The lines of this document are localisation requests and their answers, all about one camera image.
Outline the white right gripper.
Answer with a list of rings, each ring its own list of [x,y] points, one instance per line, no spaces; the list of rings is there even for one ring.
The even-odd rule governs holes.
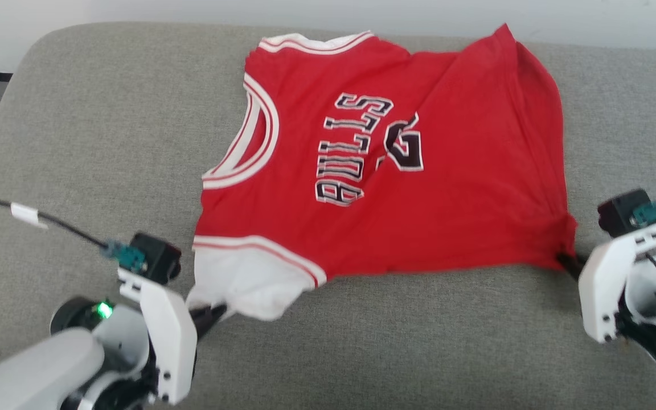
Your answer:
[[[640,260],[656,249],[656,223],[611,239],[583,255],[558,253],[557,261],[578,282],[583,326],[598,343],[617,338],[614,315],[622,294],[635,273],[645,265]]]

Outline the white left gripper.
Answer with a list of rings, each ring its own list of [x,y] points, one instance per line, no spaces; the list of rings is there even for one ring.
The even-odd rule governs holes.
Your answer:
[[[177,405],[189,395],[197,342],[211,331],[226,313],[225,305],[194,308],[194,322],[184,299],[166,286],[125,268],[117,271],[120,294],[133,302],[143,316],[155,365],[161,372],[157,396]]]

